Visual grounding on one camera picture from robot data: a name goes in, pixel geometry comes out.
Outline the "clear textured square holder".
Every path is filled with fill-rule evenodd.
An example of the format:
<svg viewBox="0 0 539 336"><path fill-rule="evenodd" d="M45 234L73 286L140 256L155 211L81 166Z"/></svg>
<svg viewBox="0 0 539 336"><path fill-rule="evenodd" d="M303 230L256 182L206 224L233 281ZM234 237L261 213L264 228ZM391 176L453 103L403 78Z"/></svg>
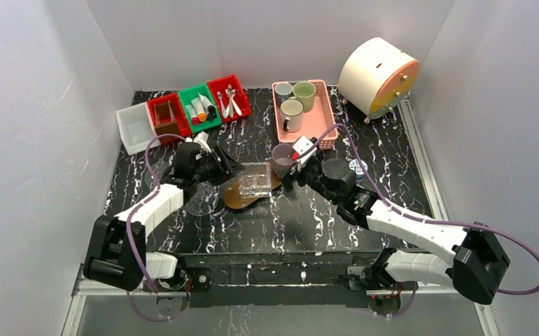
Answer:
<svg viewBox="0 0 539 336"><path fill-rule="evenodd" d="M243 198L265 198L272 194L272 170L269 162L243 163L245 170L239 174L239 194Z"/></svg>

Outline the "purple mug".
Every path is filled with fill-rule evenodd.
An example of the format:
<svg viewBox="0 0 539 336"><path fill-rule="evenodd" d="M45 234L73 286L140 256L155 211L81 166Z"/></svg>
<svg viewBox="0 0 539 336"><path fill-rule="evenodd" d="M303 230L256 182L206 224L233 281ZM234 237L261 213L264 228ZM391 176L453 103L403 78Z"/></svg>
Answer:
<svg viewBox="0 0 539 336"><path fill-rule="evenodd" d="M293 153L293 147L289 143L280 143L273 148L270 167L280 179L289 174L291 167L295 164L292 160Z"/></svg>

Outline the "white ribbed mug black rim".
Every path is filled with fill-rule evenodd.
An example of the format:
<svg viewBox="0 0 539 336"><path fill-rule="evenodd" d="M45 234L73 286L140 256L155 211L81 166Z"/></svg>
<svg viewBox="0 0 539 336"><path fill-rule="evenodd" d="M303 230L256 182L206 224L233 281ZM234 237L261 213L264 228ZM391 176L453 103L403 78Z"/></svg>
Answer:
<svg viewBox="0 0 539 336"><path fill-rule="evenodd" d="M279 129L284 132L298 132L302 128L304 104L298 99L290 98L279 107Z"/></svg>

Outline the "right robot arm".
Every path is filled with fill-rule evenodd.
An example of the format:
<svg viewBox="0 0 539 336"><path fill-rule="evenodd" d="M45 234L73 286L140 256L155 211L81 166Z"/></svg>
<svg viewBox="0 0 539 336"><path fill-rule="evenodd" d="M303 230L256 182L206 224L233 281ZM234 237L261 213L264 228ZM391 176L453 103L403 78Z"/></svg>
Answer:
<svg viewBox="0 0 539 336"><path fill-rule="evenodd" d="M496 236L482 225L433 224L427 216L387 205L367 178L358 180L346 161L311 157L305 167L294 164L281 174L287 190L309 186L336 206L350 225L382 232L424 249L407 253L385 248L370 267L369 279L381 286L419 281L451 286L463 297L492 303L510 265Z"/></svg>

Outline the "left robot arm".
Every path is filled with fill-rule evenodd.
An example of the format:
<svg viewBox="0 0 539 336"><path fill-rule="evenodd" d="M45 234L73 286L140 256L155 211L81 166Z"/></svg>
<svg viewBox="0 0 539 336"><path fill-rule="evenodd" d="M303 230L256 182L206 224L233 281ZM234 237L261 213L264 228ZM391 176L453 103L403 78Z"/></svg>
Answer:
<svg viewBox="0 0 539 336"><path fill-rule="evenodd" d="M155 177L155 188L130 208L102 215L93 225L83 266L85 278L134 291L145 283L153 292L156 279L171 279L177 257L146 250L154 229L185 205L200 183L219 186L245 170L223 147L196 142L179 145L171 165Z"/></svg>

